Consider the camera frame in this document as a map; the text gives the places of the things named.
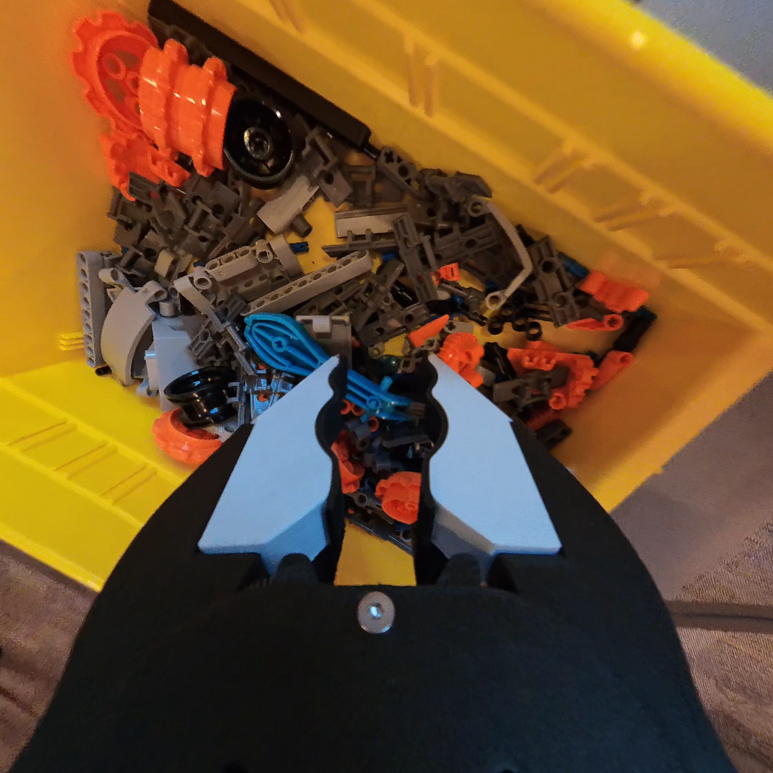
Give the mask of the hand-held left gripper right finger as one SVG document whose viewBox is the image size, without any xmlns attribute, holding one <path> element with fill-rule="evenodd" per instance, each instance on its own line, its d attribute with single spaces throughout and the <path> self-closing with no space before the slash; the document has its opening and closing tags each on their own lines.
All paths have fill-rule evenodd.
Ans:
<svg viewBox="0 0 773 773">
<path fill-rule="evenodd" d="M 473 556 L 487 575 L 501 555 L 556 556 L 560 537 L 513 422 L 438 355 L 427 361 L 439 436 L 424 462 L 417 563 Z"/>
</svg>

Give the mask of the pile of building brick parts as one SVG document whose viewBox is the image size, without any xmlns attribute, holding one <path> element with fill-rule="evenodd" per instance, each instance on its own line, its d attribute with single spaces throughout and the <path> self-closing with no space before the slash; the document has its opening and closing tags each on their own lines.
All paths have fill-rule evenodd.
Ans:
<svg viewBox="0 0 773 773">
<path fill-rule="evenodd" d="M 413 551 L 428 355 L 536 432 L 630 366 L 642 287 L 509 225 L 480 176 L 416 167 L 334 107 L 269 88 L 189 22 L 75 22 L 107 123 L 115 250 L 75 259 L 85 363 L 157 398 L 155 443 L 198 466 L 324 360 L 349 365 L 333 441 L 347 520 Z"/>
</svg>

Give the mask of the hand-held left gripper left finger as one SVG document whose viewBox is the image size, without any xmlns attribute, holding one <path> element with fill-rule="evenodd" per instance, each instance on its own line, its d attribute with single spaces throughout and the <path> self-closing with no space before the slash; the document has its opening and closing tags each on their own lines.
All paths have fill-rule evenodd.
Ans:
<svg viewBox="0 0 773 773">
<path fill-rule="evenodd" d="M 285 556 L 314 560 L 330 543 L 324 509 L 333 460 L 317 421 L 334 397 L 328 358 L 254 420 L 249 437 L 198 541 L 204 554 L 256 554 L 272 575 Z"/>
</svg>

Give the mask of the yellow plastic bin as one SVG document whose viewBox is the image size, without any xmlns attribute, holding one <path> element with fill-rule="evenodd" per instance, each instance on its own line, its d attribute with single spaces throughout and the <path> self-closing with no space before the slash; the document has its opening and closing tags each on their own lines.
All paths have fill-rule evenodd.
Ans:
<svg viewBox="0 0 773 773">
<path fill-rule="evenodd" d="M 650 291 L 633 365 L 556 456 L 611 509 L 771 371 L 771 97 L 628 2 L 181 2 L 419 165 L 476 173 Z M 2 2 L 2 540 L 99 590 L 188 476 L 73 344 L 112 242 L 72 27 L 147 2 Z"/>
</svg>

